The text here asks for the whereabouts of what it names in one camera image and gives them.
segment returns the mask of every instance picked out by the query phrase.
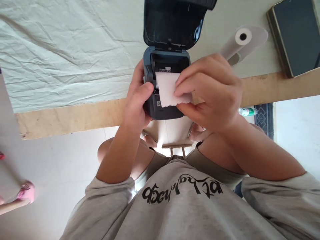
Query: sweatshirt sleeve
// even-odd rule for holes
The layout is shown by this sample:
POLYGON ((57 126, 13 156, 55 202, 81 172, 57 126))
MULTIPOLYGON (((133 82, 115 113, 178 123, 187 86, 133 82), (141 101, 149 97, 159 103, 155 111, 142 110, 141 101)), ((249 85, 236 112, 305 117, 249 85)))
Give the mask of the sweatshirt sleeve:
POLYGON ((319 238, 320 183, 310 173, 279 182, 248 177, 242 194, 287 239, 319 238))
POLYGON ((103 239, 132 198, 134 181, 107 184, 97 178, 73 210, 60 239, 103 239))

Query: finger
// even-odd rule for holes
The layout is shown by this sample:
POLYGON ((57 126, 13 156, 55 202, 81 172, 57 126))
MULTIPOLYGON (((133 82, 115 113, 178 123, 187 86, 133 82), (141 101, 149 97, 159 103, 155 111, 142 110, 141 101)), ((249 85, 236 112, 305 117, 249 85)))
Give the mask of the finger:
POLYGON ((199 120, 203 119, 203 115, 197 105, 193 105, 192 103, 179 103, 177 104, 177 108, 193 122, 199 122, 199 120))
POLYGON ((183 81, 174 91, 174 96, 195 91, 197 97, 205 102, 211 102, 225 92, 225 85, 203 73, 196 73, 183 81))
POLYGON ((197 72, 209 75, 223 84, 233 84, 236 77, 234 76, 230 65, 224 63, 225 61, 226 60, 221 55, 216 54, 197 60, 182 71, 176 81, 176 86, 197 72))
POLYGON ((127 93, 127 97, 130 97, 133 94, 133 92, 142 84, 143 84, 143 60, 141 59, 134 69, 132 80, 127 93))
POLYGON ((153 84, 147 82, 134 91, 131 101, 133 104, 143 105, 153 92, 153 84))
POLYGON ((134 69, 131 83, 140 84, 140 86, 143 84, 143 59, 140 60, 134 69))

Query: blue rug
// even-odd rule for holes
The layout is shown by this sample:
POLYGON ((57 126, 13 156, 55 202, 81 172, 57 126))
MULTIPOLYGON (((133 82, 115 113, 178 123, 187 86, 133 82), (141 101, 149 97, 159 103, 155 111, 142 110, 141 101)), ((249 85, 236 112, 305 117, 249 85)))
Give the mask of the blue rug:
POLYGON ((261 104, 254 106, 258 114, 254 116, 254 122, 261 127, 266 135, 273 140, 273 103, 261 104))

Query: foot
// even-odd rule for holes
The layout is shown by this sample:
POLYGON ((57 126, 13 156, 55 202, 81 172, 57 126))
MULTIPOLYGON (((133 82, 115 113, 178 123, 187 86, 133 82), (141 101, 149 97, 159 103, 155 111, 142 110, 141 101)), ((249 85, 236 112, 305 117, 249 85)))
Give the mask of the foot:
POLYGON ((194 124, 191 128, 191 131, 190 131, 190 136, 189 136, 189 139, 190 141, 192 142, 201 142, 202 139, 200 137, 200 135, 202 134, 203 132, 203 127, 200 127, 198 124, 194 124))
POLYGON ((3 197, 0 196, 0 205, 4 204, 4 199, 3 197))
POLYGON ((146 142, 147 147, 156 148, 158 146, 157 142, 150 135, 145 135, 141 139, 146 142))
POLYGON ((34 195, 34 185, 31 182, 27 181, 22 185, 17 195, 17 200, 29 200, 29 203, 32 203, 34 201, 34 195))

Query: black thermal printer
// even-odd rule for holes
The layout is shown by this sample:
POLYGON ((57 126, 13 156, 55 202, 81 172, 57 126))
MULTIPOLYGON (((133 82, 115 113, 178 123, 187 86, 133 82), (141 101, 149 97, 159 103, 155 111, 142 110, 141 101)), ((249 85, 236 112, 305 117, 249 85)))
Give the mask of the black thermal printer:
POLYGON ((176 106, 161 107, 156 72, 181 73, 190 65, 188 49, 198 41, 204 16, 217 0, 145 0, 143 39, 144 83, 154 91, 143 105, 154 120, 183 117, 176 106))

